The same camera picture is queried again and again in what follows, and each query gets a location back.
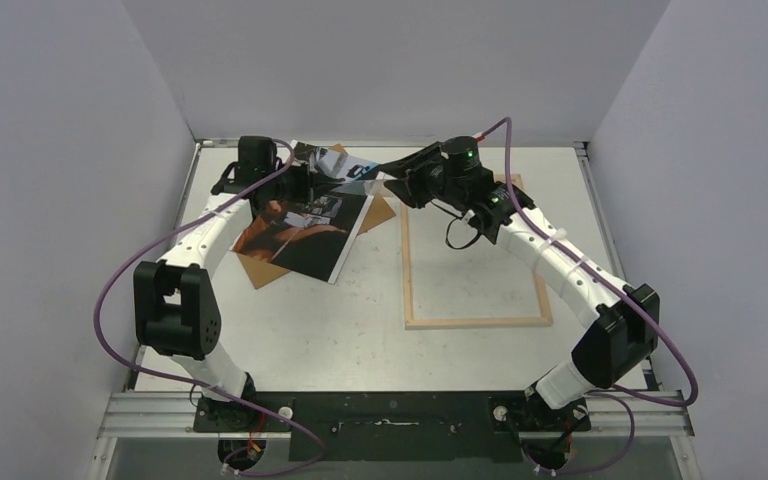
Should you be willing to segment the clear acrylic sheet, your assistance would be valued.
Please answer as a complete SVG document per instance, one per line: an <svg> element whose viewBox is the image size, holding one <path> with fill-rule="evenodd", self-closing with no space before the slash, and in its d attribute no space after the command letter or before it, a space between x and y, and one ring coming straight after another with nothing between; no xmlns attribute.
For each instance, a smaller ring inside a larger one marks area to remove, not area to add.
<svg viewBox="0 0 768 480"><path fill-rule="evenodd" d="M372 196L386 177L381 164L343 152L312 158L302 172L307 175L312 199L326 194Z"/></svg>

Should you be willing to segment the white wooden picture frame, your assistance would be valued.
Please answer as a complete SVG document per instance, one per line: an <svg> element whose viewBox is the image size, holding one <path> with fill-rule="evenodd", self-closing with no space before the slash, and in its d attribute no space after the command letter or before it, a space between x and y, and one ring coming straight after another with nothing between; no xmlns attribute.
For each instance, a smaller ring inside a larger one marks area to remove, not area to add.
<svg viewBox="0 0 768 480"><path fill-rule="evenodd" d="M407 329L549 327L543 279L433 207L400 207L404 324Z"/></svg>

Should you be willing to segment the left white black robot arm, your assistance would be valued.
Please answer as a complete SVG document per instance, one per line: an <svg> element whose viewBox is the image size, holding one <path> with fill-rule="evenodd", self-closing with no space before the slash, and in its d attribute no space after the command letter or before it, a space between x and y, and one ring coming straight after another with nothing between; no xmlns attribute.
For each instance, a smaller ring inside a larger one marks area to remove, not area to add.
<svg viewBox="0 0 768 480"><path fill-rule="evenodd" d="M279 141L243 136L237 159L212 186L199 216L156 261L133 272L138 342L184 369L202 398L196 421L223 431L247 430L264 417L251 375L220 342L222 319L212 276L256 210L271 201L304 202L314 192L308 161L278 157Z"/></svg>

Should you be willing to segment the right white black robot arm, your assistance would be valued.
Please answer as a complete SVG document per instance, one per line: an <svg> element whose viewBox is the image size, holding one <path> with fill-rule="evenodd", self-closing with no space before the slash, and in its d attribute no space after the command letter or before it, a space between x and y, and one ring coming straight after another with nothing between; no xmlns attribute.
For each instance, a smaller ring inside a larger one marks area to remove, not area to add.
<svg viewBox="0 0 768 480"><path fill-rule="evenodd" d="M584 334L571 353L525 390L525 414L548 429L587 393L610 389L658 345L659 297L606 273L550 222L534 200L485 167L479 140L435 142L378 168L405 206L455 208L479 236L521 260L571 309Z"/></svg>

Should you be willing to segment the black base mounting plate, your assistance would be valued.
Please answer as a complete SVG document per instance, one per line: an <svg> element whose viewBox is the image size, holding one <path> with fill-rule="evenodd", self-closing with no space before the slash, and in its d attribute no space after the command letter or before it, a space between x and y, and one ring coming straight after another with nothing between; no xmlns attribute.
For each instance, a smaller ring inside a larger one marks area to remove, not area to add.
<svg viewBox="0 0 768 480"><path fill-rule="evenodd" d="M571 437L591 428L584 400L559 411L520 391L261 392L264 413L201 398L192 429L218 433L234 465L258 461L269 434L288 434L288 459L519 463L528 452L559 463Z"/></svg>

